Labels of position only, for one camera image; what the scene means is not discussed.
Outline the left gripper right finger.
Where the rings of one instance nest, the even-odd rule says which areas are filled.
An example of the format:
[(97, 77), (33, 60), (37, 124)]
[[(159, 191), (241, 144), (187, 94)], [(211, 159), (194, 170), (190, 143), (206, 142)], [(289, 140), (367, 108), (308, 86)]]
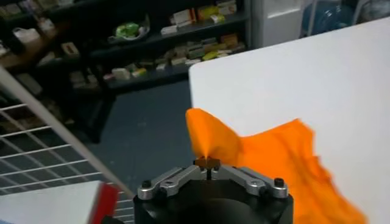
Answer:
[(254, 196), (267, 193), (274, 198), (288, 198), (288, 185), (282, 178), (269, 178), (248, 167), (234, 167), (219, 163), (211, 170), (213, 180), (231, 180)]

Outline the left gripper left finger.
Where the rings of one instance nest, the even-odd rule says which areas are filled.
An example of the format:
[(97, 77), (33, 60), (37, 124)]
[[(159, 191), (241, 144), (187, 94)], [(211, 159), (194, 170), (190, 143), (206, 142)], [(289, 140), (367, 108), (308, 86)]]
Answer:
[(165, 192), (167, 197), (179, 193), (181, 187), (191, 180), (205, 180), (209, 168), (210, 158), (201, 157), (187, 168), (174, 167), (160, 176), (144, 180), (137, 189), (137, 197), (140, 200), (151, 200), (159, 191)]

